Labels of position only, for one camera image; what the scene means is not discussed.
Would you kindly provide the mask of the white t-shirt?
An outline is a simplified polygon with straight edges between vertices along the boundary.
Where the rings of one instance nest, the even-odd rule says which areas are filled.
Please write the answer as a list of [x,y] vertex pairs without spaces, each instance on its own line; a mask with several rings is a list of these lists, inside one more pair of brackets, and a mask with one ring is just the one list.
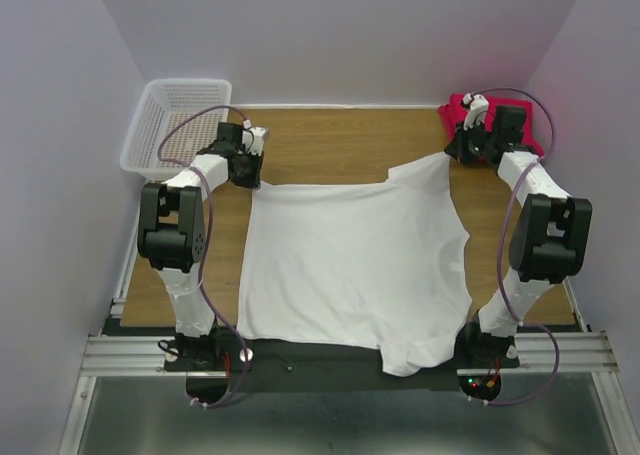
[[240,334],[374,349],[398,377],[449,361],[471,306],[449,168],[436,153],[380,183],[263,184],[251,202]]

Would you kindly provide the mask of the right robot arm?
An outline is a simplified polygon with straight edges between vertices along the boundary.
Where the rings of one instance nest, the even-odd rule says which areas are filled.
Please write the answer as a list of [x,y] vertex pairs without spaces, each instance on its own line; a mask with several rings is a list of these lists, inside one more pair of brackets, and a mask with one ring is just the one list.
[[542,156],[524,142],[527,113],[519,106],[492,108],[482,95],[464,96],[466,112],[445,152],[471,165],[485,162],[511,190],[510,207],[520,214],[503,228],[496,270],[498,288],[468,322],[456,349],[472,365],[515,358],[515,334],[526,314],[547,291],[582,268],[592,204],[562,189],[542,165]]

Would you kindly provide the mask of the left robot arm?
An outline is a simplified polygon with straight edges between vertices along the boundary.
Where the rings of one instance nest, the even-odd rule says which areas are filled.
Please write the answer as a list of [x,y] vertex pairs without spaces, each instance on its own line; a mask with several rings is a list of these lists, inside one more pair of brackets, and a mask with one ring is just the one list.
[[217,314],[202,292],[213,228],[203,204],[210,204],[213,190],[227,182],[251,190],[260,186],[269,135],[249,121],[221,123],[214,141],[177,175],[143,186],[138,252],[164,283],[175,317],[174,339],[159,343],[167,370],[212,371],[228,359],[215,339]]

